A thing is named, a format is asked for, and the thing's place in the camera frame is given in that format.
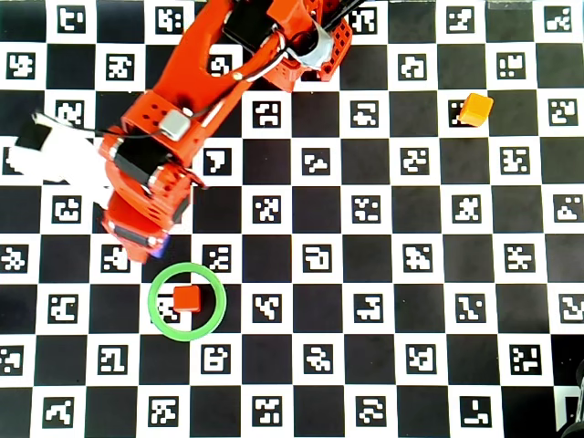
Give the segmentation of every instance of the white component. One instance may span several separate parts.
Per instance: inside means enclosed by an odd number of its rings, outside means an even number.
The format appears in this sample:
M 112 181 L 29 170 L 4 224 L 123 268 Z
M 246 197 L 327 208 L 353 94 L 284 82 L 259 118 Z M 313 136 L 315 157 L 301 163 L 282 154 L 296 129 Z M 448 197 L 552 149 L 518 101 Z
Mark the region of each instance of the white component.
M 65 126 L 39 113 L 33 119 L 36 124 L 51 128 L 51 132 L 40 151 L 11 146 L 8 150 L 10 165 L 24 175 L 55 183 L 65 180 L 102 208 L 107 208 L 110 180 L 106 175 L 105 159 L 96 153 L 93 144 L 70 124 Z
M 191 120 L 177 109 L 171 109 L 160 124 L 162 133 L 172 141 L 179 141 L 191 128 Z

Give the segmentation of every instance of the orange cube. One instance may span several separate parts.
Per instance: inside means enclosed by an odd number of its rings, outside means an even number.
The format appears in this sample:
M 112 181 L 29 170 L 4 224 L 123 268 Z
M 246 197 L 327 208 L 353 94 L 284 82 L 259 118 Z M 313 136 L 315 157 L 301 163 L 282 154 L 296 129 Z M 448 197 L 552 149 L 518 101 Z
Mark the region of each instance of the orange cube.
M 201 311 L 201 289 L 198 286 L 176 286 L 172 299 L 175 312 Z
M 487 96 L 471 93 L 464 101 L 458 120 L 468 125 L 479 127 L 485 123 L 495 101 Z

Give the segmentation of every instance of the green circle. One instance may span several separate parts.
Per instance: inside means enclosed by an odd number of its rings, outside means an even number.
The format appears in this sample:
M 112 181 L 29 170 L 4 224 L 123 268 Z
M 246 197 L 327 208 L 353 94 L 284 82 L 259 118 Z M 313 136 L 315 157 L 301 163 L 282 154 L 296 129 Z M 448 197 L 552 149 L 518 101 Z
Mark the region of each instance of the green circle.
M 156 298 L 158 297 L 158 292 L 160 291 L 161 286 L 166 283 L 171 276 L 183 272 L 194 272 L 195 274 L 207 279 L 209 283 L 211 283 L 215 293 L 215 310 L 213 314 L 205 325 L 192 331 L 182 331 L 169 327 L 161 318 L 160 313 L 158 313 L 158 306 L 156 304 Z M 152 323 L 164 336 L 173 340 L 179 340 L 180 342 L 190 342 L 191 340 L 200 339 L 213 332 L 223 320 L 226 308 L 227 295 L 225 294 L 225 288 L 221 284 L 221 281 L 219 281 L 219 278 L 217 278 L 211 269 L 190 262 L 177 263 L 176 265 L 164 269 L 156 276 L 156 278 L 154 278 L 152 286 L 150 287 L 150 292 L 148 293 L 148 313 L 150 313 Z

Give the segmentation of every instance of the table surface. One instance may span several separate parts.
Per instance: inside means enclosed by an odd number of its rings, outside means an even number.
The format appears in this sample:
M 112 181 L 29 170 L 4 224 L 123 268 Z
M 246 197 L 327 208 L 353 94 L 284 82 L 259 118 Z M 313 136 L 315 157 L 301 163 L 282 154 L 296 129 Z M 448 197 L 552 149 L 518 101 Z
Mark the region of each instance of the table surface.
M 555 436 L 584 359 L 582 2 L 366 3 L 329 83 L 244 94 L 195 158 L 212 188 L 128 263 L 87 193 L 7 148 L 37 109 L 116 123 L 203 5 L 0 2 L 0 436 Z M 146 306 L 184 261 L 228 297 L 191 343 Z M 164 319 L 201 327 L 211 289 L 191 318 L 173 281 Z

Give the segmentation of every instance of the black square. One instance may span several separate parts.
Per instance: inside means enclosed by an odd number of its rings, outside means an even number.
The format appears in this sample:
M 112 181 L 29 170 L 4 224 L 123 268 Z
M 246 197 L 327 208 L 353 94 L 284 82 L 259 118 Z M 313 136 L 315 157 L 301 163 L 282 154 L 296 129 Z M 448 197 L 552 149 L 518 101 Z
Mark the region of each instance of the black square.
M 0 388 L 0 436 L 29 436 L 32 396 L 32 388 Z
M 35 385 L 85 385 L 86 355 L 87 336 L 37 336 Z
M 47 41 L 45 2 L 0 3 L 0 41 Z
M 584 235 L 546 235 L 547 279 L 584 282 Z
M 294 285 L 295 333 L 342 333 L 340 285 Z
M 436 91 L 390 91 L 392 137 L 437 137 Z
M 49 44 L 47 47 L 48 89 L 94 89 L 95 46 Z
M 496 335 L 448 335 L 448 383 L 498 385 Z
M 31 114 L 45 107 L 45 92 L 0 89 L 0 101 L 0 135 L 18 137 Z
M 546 285 L 496 285 L 499 333 L 549 333 Z
M 399 436 L 449 436 L 447 387 L 398 386 L 397 390 Z
M 244 335 L 243 384 L 292 383 L 292 336 Z
M 293 233 L 340 233 L 339 187 L 292 188 Z
M 96 93 L 96 126 L 100 129 L 108 129 L 112 125 L 119 126 L 121 116 L 133 105 L 140 94 L 128 91 Z
M 244 283 L 292 281 L 290 235 L 244 235 Z
M 89 282 L 89 235 L 43 235 L 40 240 L 41 283 Z
M 489 91 L 495 100 L 489 135 L 537 135 L 537 93 L 534 89 Z
M 339 81 L 341 90 L 387 89 L 387 46 L 352 46 L 339 67 Z
M 485 8 L 486 42 L 504 43 L 510 41 L 533 41 L 533 7 Z
M 0 286 L 0 334 L 33 334 L 37 321 L 37 286 Z
M 440 187 L 391 187 L 394 233 L 440 233 Z
M 495 233 L 541 233 L 543 213 L 540 186 L 493 186 Z
M 444 333 L 442 285 L 394 285 L 396 333 Z
M 136 387 L 88 387 L 85 436 L 136 435 Z
M 344 436 L 342 386 L 294 387 L 294 436 Z
M 144 3 L 103 0 L 98 3 L 98 43 L 143 43 Z
M 390 235 L 343 235 L 343 278 L 353 282 L 391 282 Z
M 345 384 L 395 384 L 393 335 L 345 335 Z
M 0 205 L 17 205 L 0 215 L 2 233 L 36 234 L 40 229 L 40 187 L 0 187 Z
M 443 244 L 446 281 L 495 281 L 491 235 L 445 235 Z
M 442 184 L 489 184 L 488 139 L 440 139 Z
M 89 333 L 138 333 L 139 301 L 139 285 L 91 285 Z
M 195 233 L 241 233 L 241 187 L 194 189 Z
M 162 258 L 151 257 L 148 262 L 142 265 L 142 283 L 151 283 L 163 269 L 185 260 L 191 260 L 191 235 L 171 235 Z M 177 274 L 167 281 L 169 283 L 191 283 L 191 275 L 189 273 Z
M 290 184 L 290 140 L 244 140 L 244 184 Z
M 486 89 L 484 44 L 438 45 L 439 89 Z
M 541 177 L 544 184 L 584 183 L 584 139 L 542 138 Z
M 189 350 L 188 343 L 140 336 L 140 385 L 188 385 Z
M 241 436 L 241 387 L 192 386 L 190 436 Z
M 292 137 L 338 136 L 338 93 L 292 94 Z
M 580 349 L 574 345 L 581 345 L 582 335 L 551 335 L 551 357 L 554 366 L 554 385 L 574 386 L 576 369 L 584 360 Z
M 389 184 L 390 151 L 387 140 L 340 141 L 343 184 Z
M 581 44 L 537 44 L 537 86 L 541 89 L 584 87 Z
M 389 3 L 390 43 L 435 43 L 434 2 Z
M 552 387 L 504 386 L 501 392 L 505 437 L 554 436 L 557 427 Z

